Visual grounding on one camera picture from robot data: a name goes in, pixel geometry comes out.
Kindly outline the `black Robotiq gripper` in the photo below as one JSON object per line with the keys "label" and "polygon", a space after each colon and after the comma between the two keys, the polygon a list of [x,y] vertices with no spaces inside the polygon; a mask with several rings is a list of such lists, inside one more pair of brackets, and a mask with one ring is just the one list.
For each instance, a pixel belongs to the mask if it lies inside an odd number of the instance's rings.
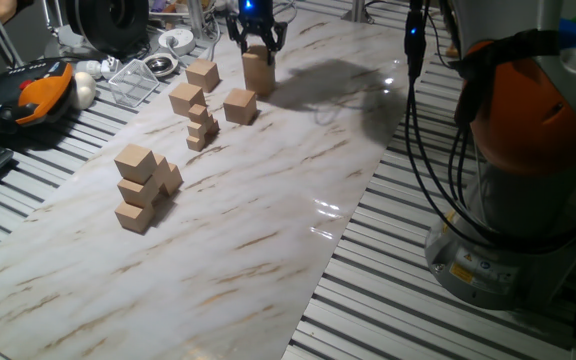
{"label": "black Robotiq gripper", "polygon": [[[270,29],[266,47],[268,50],[268,65],[275,64],[275,55],[285,45],[287,22],[275,22],[272,0],[239,0],[237,18],[245,27]],[[237,44],[242,53],[246,52],[246,34],[238,28],[236,20],[226,21],[229,39]]]}

